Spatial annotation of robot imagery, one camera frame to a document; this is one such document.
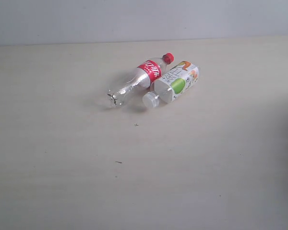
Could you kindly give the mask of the clear cola bottle red label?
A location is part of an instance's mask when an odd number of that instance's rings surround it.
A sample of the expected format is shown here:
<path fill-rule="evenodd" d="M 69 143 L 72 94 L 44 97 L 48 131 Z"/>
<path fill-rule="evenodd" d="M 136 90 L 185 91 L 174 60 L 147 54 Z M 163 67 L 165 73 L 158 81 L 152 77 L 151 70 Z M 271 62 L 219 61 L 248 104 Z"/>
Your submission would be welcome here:
<path fill-rule="evenodd" d="M 150 88 L 152 83 L 165 73 L 167 66 L 173 61 L 174 56 L 171 53 L 166 53 L 158 58 L 150 58 L 130 73 L 117 79 L 110 85 L 107 92 L 111 106 L 122 107 L 134 96 Z"/>

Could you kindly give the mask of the white tea bottle fruit label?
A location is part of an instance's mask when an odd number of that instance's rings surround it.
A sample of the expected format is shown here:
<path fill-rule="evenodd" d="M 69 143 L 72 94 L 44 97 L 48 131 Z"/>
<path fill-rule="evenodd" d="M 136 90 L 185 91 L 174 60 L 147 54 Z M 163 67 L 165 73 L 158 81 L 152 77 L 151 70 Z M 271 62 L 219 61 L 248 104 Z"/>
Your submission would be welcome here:
<path fill-rule="evenodd" d="M 199 76 L 198 66 L 182 61 L 155 80 L 142 101 L 147 108 L 156 108 L 160 103 L 169 104 L 192 87 Z"/>

